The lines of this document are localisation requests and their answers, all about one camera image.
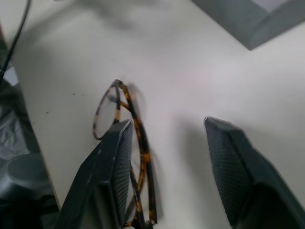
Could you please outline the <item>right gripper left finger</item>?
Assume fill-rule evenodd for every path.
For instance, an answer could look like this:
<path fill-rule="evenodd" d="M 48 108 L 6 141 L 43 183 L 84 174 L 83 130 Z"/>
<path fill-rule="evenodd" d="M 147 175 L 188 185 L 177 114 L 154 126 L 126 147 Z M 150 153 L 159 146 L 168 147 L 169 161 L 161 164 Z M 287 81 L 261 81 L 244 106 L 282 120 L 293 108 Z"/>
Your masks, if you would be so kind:
<path fill-rule="evenodd" d="M 132 120 L 110 127 L 81 164 L 55 223 L 56 229 L 119 229 L 129 190 Z"/>

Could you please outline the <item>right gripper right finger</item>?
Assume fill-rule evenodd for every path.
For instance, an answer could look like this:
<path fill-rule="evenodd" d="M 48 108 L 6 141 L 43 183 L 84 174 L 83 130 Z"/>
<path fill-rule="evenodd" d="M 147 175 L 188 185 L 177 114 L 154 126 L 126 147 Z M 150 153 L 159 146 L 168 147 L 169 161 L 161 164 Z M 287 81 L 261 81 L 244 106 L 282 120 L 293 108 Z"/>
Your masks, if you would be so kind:
<path fill-rule="evenodd" d="M 213 176 L 233 229 L 303 229 L 305 210 L 239 127 L 204 120 Z"/>

